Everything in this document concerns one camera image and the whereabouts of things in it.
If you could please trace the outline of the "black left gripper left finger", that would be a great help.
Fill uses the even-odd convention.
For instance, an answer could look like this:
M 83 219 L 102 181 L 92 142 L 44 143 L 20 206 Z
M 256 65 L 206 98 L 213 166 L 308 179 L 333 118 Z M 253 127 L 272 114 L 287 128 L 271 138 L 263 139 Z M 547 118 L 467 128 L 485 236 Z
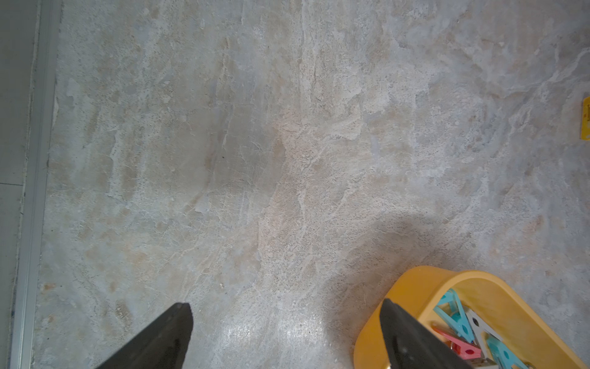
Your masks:
M 191 306 L 175 303 L 100 368 L 181 368 L 194 326 Z

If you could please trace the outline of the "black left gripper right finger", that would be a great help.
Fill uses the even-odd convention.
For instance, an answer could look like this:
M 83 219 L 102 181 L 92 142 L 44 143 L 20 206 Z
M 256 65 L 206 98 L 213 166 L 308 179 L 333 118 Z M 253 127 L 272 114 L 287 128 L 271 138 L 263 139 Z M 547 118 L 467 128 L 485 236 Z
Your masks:
M 416 318 L 388 298 L 381 304 L 379 320 L 391 368 L 471 368 Z

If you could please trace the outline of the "yellow clothespin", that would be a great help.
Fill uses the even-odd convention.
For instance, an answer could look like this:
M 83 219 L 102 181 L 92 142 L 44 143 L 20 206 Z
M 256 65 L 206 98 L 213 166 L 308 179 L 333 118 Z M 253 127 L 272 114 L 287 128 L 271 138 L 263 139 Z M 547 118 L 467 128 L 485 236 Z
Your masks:
M 585 98 L 582 103 L 582 123 L 580 137 L 584 141 L 590 140 L 590 97 Z

